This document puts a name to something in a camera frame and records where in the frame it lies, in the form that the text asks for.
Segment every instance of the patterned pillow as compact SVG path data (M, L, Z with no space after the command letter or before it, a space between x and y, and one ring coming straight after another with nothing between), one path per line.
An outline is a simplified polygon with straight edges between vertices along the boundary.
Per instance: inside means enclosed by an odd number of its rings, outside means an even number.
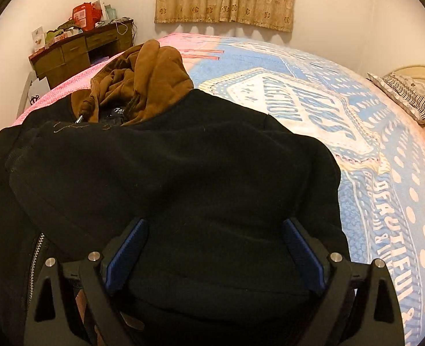
M371 82L408 113L419 125L425 124L425 83L392 73L379 78L368 73Z

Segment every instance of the brown hood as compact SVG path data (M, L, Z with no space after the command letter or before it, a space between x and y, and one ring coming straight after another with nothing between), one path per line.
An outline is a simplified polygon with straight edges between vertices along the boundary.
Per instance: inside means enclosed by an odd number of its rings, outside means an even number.
M99 122L99 108L124 108L124 125L163 112L193 89L193 82L176 48L160 47L151 39L108 63L91 79L90 90L71 95L73 113Z

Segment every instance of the blue gripper pad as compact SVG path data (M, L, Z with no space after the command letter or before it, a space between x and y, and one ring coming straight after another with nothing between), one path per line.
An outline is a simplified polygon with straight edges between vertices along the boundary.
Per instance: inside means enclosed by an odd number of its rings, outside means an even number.
M310 237L294 218L283 222L283 240L305 286L317 295L322 295L330 274L326 248L318 239Z
M110 295L121 290L129 277L148 238L148 222L135 218L119 237L103 250L101 275Z

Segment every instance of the printed bedspread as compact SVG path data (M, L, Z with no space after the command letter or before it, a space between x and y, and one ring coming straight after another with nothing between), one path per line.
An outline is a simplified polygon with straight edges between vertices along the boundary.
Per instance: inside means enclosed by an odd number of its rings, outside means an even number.
M425 140L420 127L377 87L299 50L247 39L172 34L195 87L271 114L314 136L341 171L342 227L353 261L380 257L394 281L406 346L425 336ZM56 87L31 109L80 88L105 63ZM22 123L28 110L17 121Z

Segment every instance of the desk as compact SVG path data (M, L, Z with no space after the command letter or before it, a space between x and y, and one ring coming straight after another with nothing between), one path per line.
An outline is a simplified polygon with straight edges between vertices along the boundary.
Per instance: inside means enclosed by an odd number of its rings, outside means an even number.
M121 23L116 28L112 23L54 43L31 59L36 76L47 77L53 89L89 68L94 60L124 52L133 45L132 22L123 22L128 29Z

